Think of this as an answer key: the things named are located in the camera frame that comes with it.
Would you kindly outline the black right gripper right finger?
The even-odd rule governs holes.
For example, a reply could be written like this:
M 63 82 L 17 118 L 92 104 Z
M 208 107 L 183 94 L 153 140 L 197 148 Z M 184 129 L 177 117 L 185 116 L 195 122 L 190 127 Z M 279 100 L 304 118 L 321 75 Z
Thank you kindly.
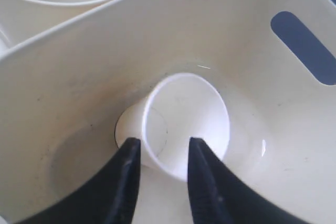
M 243 183 L 201 138 L 189 141 L 188 197 L 194 223 L 304 223 Z

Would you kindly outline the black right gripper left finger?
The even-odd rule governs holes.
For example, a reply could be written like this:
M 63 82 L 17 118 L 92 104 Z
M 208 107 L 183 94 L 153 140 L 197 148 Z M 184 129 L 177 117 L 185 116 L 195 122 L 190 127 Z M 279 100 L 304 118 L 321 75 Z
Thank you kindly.
M 131 223 L 140 171 L 141 143 L 131 137 L 84 185 L 22 223 Z

